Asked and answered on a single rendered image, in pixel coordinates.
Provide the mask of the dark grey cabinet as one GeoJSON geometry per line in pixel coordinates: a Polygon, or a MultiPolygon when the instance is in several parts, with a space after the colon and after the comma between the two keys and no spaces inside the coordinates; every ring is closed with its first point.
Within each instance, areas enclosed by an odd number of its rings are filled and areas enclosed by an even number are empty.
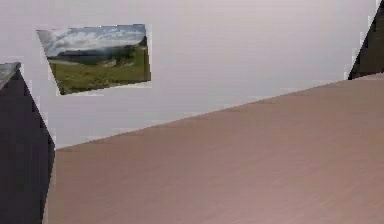
{"type": "Polygon", "coordinates": [[[0,64],[0,224],[42,224],[54,149],[21,64],[0,64]]]}

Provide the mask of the dark brown cupboard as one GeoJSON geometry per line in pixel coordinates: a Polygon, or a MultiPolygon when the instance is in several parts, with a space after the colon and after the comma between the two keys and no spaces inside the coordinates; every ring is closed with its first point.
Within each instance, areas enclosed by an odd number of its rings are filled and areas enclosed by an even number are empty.
{"type": "Polygon", "coordinates": [[[380,0],[348,79],[353,80],[382,72],[384,72],[384,0],[380,0]]]}

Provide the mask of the landscape picture on wall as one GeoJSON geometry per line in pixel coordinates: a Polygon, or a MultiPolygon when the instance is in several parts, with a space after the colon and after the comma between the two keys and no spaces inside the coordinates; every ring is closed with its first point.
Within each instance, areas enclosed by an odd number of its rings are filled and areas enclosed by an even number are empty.
{"type": "Polygon", "coordinates": [[[37,36],[62,95],[151,80],[143,24],[47,29],[37,36]]]}

